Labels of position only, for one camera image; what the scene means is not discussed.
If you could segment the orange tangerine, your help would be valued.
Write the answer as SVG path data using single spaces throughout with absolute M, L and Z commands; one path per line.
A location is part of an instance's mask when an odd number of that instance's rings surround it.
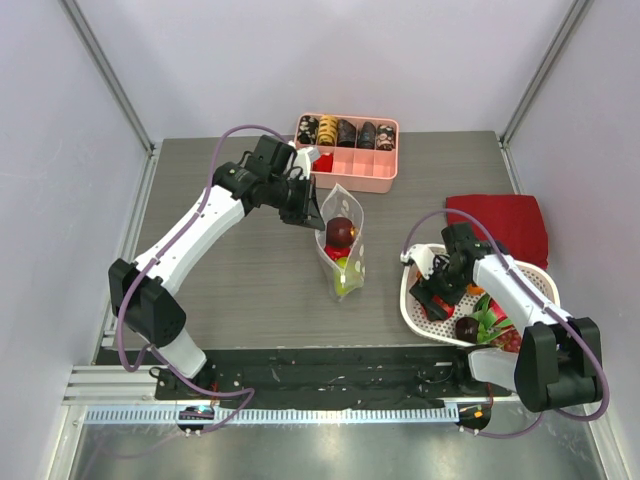
M 470 295 L 482 295 L 484 293 L 484 289 L 475 284 L 469 284 L 466 291 Z

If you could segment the red apple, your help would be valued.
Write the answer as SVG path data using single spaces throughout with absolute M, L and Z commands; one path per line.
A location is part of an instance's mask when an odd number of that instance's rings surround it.
M 424 311 L 428 321 L 438 322 L 451 318 L 455 312 L 455 307 L 438 296 L 434 296 L 424 307 Z

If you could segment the dark purple plum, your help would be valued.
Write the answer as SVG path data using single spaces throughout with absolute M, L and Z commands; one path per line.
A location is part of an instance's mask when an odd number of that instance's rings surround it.
M 355 242 L 357 233 L 356 226 L 349 218 L 332 218 L 326 224 L 325 244 L 337 249 L 348 248 Z

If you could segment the clear polka dot zip bag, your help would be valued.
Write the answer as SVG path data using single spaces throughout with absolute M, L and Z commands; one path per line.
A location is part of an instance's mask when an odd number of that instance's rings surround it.
M 316 250 L 329 294 L 341 301 L 364 286 L 364 210 L 343 186 L 336 184 L 321 205 L 323 231 L 315 232 Z

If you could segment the green pear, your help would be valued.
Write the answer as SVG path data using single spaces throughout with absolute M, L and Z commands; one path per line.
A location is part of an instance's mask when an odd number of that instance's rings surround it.
M 338 297 L 344 297 L 364 285 L 364 274 L 360 260 L 351 261 L 341 257 L 335 261 L 334 290 Z

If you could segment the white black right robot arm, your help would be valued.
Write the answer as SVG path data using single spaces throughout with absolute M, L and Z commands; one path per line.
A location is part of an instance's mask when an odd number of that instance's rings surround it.
M 422 274 L 414 286 L 427 308 L 433 297 L 457 302 L 469 284 L 482 288 L 506 313 L 522 338 L 518 353 L 474 347 L 466 361 L 451 371 L 457 391 L 472 395 L 487 382 L 515 392 L 531 412 L 599 403 L 592 419 L 601 417 L 610 402 L 602 367 L 600 330 L 588 317 L 575 318 L 551 302 L 524 276 L 515 260 L 492 236 L 479 240 L 478 221 L 469 219 L 442 230 L 448 263 L 436 268 L 426 245 L 406 241 L 401 262 Z

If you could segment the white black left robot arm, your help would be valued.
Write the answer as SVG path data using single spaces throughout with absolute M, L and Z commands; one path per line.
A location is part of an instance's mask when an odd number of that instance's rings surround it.
M 262 206 L 277 210 L 289 225 L 322 231 L 312 165 L 314 147 L 264 135 L 238 162 L 227 162 L 210 178 L 187 213 L 151 248 L 109 268 L 111 308 L 118 327 L 128 327 L 154 348 L 179 377 L 190 398 L 205 397 L 213 375 L 207 357 L 186 329 L 176 295 L 194 266 L 228 230 Z

